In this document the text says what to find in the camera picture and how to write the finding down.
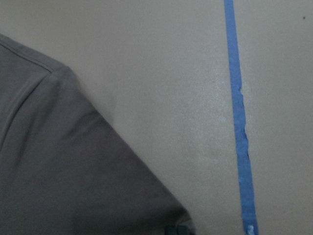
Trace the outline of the dark brown t-shirt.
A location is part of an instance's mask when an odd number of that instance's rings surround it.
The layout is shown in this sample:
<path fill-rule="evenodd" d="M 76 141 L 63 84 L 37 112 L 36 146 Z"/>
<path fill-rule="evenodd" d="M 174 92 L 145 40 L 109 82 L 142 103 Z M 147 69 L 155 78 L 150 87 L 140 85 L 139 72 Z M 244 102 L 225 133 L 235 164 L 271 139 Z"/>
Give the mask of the dark brown t-shirt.
<path fill-rule="evenodd" d="M 0 38 L 0 232 L 193 235 L 185 207 L 64 64 Z"/>

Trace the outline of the brown kraft paper cover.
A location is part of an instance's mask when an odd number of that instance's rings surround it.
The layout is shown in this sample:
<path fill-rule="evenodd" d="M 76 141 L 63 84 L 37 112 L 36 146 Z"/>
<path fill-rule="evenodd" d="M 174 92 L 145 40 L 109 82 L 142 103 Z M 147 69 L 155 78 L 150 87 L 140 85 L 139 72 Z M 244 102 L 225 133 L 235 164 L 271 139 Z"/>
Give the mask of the brown kraft paper cover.
<path fill-rule="evenodd" d="M 236 0 L 261 235 L 313 232 L 313 3 Z M 72 68 L 200 235 L 241 235 L 222 0 L 3 0 L 1 34 Z"/>

